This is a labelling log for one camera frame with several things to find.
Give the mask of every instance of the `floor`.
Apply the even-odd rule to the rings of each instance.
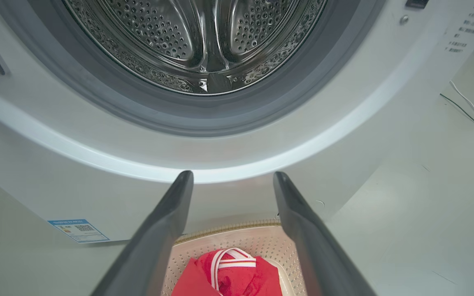
[[[454,81],[474,101],[474,54]],[[381,296],[474,295],[474,123],[438,98],[327,225]],[[75,244],[0,188],[0,296],[89,295],[123,247]]]

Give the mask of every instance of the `front-loading washing machine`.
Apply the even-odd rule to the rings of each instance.
[[[0,187],[127,240],[183,170],[186,232],[333,215],[474,49],[474,0],[0,0]]]

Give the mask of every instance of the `cable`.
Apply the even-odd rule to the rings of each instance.
[[[451,86],[453,86],[453,88],[458,92],[458,94],[461,95],[461,96],[469,103],[469,105],[471,105],[471,107],[472,107],[473,110],[474,110],[474,105],[473,105],[473,103],[471,103],[471,101],[469,101],[468,98],[466,98],[466,96],[464,96],[464,95],[462,94],[462,92],[460,92],[460,91],[458,90],[457,86],[455,86],[455,83],[453,83],[453,81],[450,81],[449,84],[451,84]]]
[[[446,100],[450,101],[451,103],[453,103],[456,107],[458,107],[460,110],[462,110],[462,112],[464,114],[466,114],[471,120],[474,121],[474,118],[472,118],[464,109],[462,109],[462,107],[460,107],[457,103],[453,102],[453,100],[451,100],[450,98],[444,96],[443,94],[440,94],[440,96],[443,96]]]

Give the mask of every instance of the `red clothing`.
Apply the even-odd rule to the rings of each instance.
[[[171,296],[282,296],[277,268],[231,248],[190,259]]]

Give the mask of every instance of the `white washing machine body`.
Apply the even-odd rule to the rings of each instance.
[[[182,170],[195,178],[186,232],[275,219],[272,173],[333,215],[474,49],[474,1],[388,0],[311,99],[264,126],[216,137],[112,115],[54,75],[0,15],[0,187],[46,221],[86,219],[129,239]]]

